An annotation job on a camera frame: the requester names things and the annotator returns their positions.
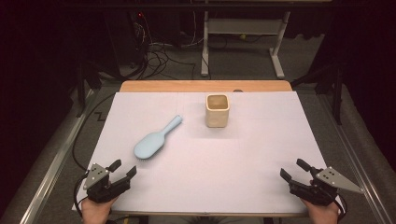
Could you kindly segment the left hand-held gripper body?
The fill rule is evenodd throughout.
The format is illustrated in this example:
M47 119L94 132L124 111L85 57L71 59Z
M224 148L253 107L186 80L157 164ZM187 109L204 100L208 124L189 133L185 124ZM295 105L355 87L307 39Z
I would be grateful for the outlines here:
M88 198L96 203L109 202L130 188L131 180L128 181L126 176L111 183L109 180L110 172L106 169L107 167L94 163L83 185Z

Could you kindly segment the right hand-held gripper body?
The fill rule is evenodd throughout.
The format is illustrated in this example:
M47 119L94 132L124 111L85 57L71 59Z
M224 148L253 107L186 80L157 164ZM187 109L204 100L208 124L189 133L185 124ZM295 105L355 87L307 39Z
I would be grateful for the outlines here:
M363 189L340 174L332 167L317 169L304 168L312 175L312 183L306 185L295 181L289 176L290 193L314 205L327 206L338 197L339 189L355 193L363 193Z

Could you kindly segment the light blue hairbrush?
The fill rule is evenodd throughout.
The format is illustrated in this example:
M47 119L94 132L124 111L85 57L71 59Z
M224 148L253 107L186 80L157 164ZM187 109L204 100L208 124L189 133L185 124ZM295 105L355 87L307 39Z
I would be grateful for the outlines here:
M182 120L180 115L176 115L162 130L147 134L134 146L134 155L139 160L147 160L154 156L164 145L166 135L174 130Z

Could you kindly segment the beige square cup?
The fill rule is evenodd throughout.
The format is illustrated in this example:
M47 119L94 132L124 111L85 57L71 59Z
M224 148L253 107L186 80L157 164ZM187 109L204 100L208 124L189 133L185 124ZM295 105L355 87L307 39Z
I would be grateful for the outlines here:
M230 102L225 94L209 94L205 101L205 124L209 128L224 128L228 124Z

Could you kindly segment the person's left hand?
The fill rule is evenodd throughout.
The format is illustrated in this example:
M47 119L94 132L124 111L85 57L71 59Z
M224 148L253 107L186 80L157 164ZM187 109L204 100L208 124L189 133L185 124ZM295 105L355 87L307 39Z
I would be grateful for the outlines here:
M106 224L110 209L117 198L106 203L96 203L90 199L84 199L81 203L83 224Z

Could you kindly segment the person's right hand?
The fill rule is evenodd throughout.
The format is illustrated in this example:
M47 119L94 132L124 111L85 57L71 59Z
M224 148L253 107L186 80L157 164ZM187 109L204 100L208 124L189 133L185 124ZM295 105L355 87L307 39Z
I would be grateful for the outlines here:
M335 203L327 206L314 205L302 199L313 224L338 224L339 208Z

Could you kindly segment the white table mat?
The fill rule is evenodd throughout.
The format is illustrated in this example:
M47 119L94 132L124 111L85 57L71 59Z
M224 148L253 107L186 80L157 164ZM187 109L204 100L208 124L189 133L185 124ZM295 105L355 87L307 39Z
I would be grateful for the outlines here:
M325 167L321 152L294 91L231 92L224 128L205 125L203 92L118 93L106 118L92 161L108 166L121 160L110 178L132 168L131 187L113 206L119 213L298 217L301 201L281 178L283 168L303 183L303 159ZM182 122L147 160L134 146L162 130L176 115Z

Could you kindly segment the black stand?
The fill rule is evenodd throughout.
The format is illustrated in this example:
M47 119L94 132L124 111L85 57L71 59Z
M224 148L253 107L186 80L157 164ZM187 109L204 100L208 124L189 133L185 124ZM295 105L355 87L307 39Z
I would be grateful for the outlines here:
M315 92L317 94L332 93L332 116L338 125L341 121L342 85L344 65L333 63L308 72L306 75L293 80L290 85L295 88L303 83L316 81Z

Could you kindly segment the dark computer tower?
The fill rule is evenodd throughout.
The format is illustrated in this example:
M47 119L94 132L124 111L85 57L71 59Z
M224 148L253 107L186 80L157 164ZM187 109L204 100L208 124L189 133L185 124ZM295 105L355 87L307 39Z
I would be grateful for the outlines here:
M145 30L130 11L112 11L106 22L119 64L141 64L144 58Z

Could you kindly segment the metal floor rail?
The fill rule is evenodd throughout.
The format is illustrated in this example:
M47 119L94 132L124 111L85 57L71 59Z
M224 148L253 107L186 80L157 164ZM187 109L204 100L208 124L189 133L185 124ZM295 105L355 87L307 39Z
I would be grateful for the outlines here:
M32 192L29 196L29 204L18 224L36 223L71 153L71 147L88 115L88 110L93 107L97 93L97 90L89 90L83 94L86 105L76 105L72 108L37 158L23 183L24 192L27 191L28 184L31 184Z
M392 218L381 201L379 194L373 184L372 180L365 171L363 164L361 163L355 148L351 145L347 134L342 125L338 124L332 114L332 107L328 102L328 98L325 95L319 95L318 100L323 107L326 115L332 122L332 126L335 128L337 135L342 142L342 150L348 161L349 167L351 168L354 176L357 179L360 187L362 188L363 195L366 202L369 204L372 212L374 213L375 219L378 224L392 224Z

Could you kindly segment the white metal desk frame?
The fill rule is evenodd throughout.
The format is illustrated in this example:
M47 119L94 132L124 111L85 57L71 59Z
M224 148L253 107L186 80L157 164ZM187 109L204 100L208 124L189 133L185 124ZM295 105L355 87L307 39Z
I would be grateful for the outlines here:
M286 11L279 20L250 20L250 19L210 19L208 12L204 16L204 37L201 59L201 75L209 75L209 49L208 38L210 35L275 35L276 43L268 49L273 67L278 79L284 79L285 74L278 52L286 32L290 12Z

